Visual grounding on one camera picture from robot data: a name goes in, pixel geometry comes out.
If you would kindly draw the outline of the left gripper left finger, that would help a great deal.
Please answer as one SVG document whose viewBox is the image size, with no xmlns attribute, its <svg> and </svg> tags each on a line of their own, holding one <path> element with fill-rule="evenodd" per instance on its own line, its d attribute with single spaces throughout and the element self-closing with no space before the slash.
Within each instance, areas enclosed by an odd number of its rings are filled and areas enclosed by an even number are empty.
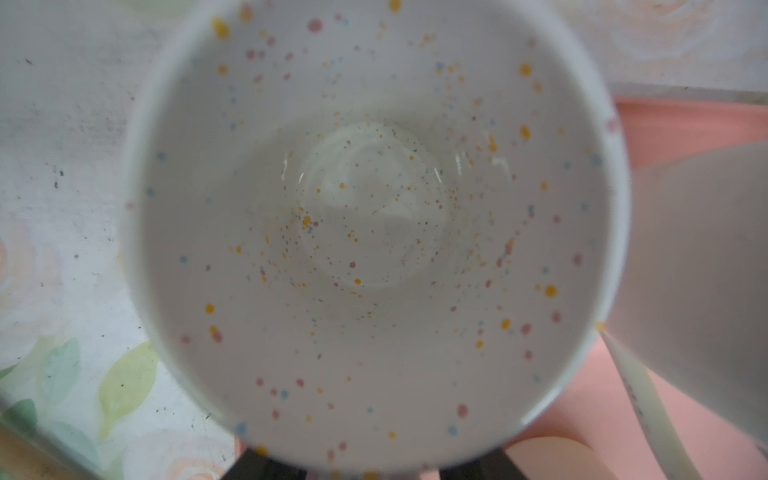
<svg viewBox="0 0 768 480">
<path fill-rule="evenodd" d="M 306 470 L 282 464 L 247 449 L 222 480 L 305 480 L 306 477 Z"/>
</svg>

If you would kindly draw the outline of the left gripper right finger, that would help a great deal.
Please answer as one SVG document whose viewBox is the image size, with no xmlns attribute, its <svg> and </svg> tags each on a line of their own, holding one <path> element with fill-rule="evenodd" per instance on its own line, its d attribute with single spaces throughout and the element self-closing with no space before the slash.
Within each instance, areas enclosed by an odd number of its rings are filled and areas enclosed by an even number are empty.
<svg viewBox="0 0 768 480">
<path fill-rule="evenodd" d="M 527 480 L 528 477 L 518 468 L 504 450 L 496 449 L 471 462 L 440 470 L 439 479 Z"/>
</svg>

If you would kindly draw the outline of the white mug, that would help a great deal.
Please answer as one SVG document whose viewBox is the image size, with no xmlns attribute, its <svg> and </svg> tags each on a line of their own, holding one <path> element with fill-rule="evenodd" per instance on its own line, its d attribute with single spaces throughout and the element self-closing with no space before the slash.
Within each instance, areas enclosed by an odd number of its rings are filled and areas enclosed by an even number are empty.
<svg viewBox="0 0 768 480">
<path fill-rule="evenodd" d="M 767 145 L 632 176 L 611 337 L 655 375 L 767 442 Z"/>
<path fill-rule="evenodd" d="M 209 1 L 129 122 L 120 251 L 194 401 L 274 459 L 471 461 L 560 394 L 615 298 L 610 94 L 544 1 Z"/>
</svg>

